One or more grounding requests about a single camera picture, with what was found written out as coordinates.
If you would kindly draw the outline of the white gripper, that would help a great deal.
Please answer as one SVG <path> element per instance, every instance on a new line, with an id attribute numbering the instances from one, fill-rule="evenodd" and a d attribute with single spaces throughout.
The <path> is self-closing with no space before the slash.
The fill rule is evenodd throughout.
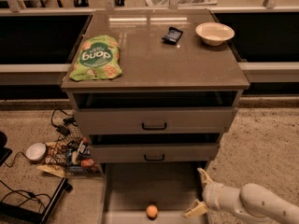
<path id="1" fill-rule="evenodd" d="M 234 216 L 245 213 L 245 208 L 240 199 L 240 189 L 213 182 L 213 179 L 202 168 L 197 169 L 203 188 L 204 202 L 196 199 L 182 216 L 186 218 L 200 217 L 207 213 L 208 208 L 215 211 L 227 211 Z"/>

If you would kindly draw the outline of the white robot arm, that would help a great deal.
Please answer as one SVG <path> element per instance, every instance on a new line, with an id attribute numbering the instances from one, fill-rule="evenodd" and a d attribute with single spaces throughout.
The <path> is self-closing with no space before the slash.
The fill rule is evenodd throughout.
<path id="1" fill-rule="evenodd" d="M 196 199 L 182 214 L 200 217 L 209 210 L 226 211 L 246 224 L 299 224 L 299 207 L 263 186 L 248 183 L 241 189 L 225 186 L 198 168 L 203 200 Z"/>

